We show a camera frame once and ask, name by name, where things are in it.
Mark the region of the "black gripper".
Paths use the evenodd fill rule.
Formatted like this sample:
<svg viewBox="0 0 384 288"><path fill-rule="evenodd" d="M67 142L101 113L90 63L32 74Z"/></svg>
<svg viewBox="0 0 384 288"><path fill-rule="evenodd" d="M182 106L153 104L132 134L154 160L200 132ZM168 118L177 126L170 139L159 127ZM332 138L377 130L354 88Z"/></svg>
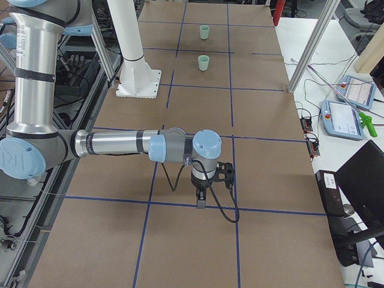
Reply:
<svg viewBox="0 0 384 288"><path fill-rule="evenodd" d="M206 206L206 190L212 186L211 180L202 180L195 176L191 177L191 182L196 188L196 208L205 209Z"/></svg>

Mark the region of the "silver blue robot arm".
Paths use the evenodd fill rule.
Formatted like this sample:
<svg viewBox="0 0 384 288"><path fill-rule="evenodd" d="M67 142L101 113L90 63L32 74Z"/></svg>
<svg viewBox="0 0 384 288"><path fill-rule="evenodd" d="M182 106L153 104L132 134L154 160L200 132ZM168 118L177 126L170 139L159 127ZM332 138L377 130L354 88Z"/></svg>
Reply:
<svg viewBox="0 0 384 288"><path fill-rule="evenodd" d="M154 162L191 166L197 207L218 181L221 138L211 130L188 136L179 128L93 133L53 125L58 41L62 34L91 34L91 1L11 1L17 25L15 108L1 140L1 170L29 179L88 155L146 154Z"/></svg>

